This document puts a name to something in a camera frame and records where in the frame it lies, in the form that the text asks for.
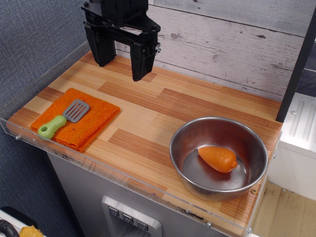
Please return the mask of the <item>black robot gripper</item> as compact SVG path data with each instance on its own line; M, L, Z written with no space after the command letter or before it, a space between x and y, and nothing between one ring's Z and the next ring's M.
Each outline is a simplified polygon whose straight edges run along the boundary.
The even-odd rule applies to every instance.
M147 16L147 0L85 1L81 8L86 14L87 41L98 66L114 60L115 40L130 46L134 81L152 71L156 53L161 52L160 26Z

